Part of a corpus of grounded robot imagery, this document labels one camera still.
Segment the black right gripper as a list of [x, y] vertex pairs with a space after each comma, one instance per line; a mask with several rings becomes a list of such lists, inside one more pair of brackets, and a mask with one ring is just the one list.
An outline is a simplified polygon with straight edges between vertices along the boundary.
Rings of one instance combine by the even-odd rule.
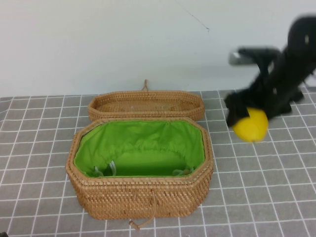
[[303, 80], [304, 58], [283, 53], [279, 57], [254, 54], [253, 59], [260, 70], [255, 81], [248, 90], [231, 92], [224, 99], [228, 126], [249, 117], [250, 107], [264, 111], [268, 120], [292, 112], [291, 98]]

